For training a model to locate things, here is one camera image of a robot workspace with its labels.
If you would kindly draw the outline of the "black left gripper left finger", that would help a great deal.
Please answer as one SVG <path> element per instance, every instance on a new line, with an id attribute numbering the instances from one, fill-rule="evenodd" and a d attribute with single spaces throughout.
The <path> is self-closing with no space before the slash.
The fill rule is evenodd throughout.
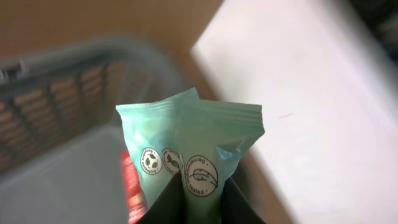
<path id="1" fill-rule="evenodd" d="M 137 224 L 185 224 L 185 196 L 181 172 L 171 178 Z"/>

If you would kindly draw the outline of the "red snack stick packet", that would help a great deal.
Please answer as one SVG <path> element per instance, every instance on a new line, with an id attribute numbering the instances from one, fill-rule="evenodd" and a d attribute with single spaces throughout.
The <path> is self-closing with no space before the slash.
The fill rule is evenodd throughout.
<path id="1" fill-rule="evenodd" d="M 126 205 L 128 210 L 128 224 L 137 223 L 147 211 L 144 194 L 142 192 L 136 167 L 128 150 L 120 154 L 121 177 L 123 181 Z"/>

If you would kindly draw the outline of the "mint green wipes pack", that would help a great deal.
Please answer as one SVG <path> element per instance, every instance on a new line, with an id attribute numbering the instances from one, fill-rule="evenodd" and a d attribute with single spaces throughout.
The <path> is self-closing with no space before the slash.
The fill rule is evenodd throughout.
<path id="1" fill-rule="evenodd" d="M 185 223 L 221 223 L 224 184 L 264 134 L 261 106 L 203 100 L 191 88 L 116 110 L 147 211 L 181 172 Z"/>

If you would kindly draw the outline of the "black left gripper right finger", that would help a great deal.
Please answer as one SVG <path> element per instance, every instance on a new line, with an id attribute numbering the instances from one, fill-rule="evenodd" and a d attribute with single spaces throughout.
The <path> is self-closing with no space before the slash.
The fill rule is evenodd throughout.
<path id="1" fill-rule="evenodd" d="M 225 182 L 221 195 L 221 223 L 266 224 L 249 205 L 231 177 Z"/>

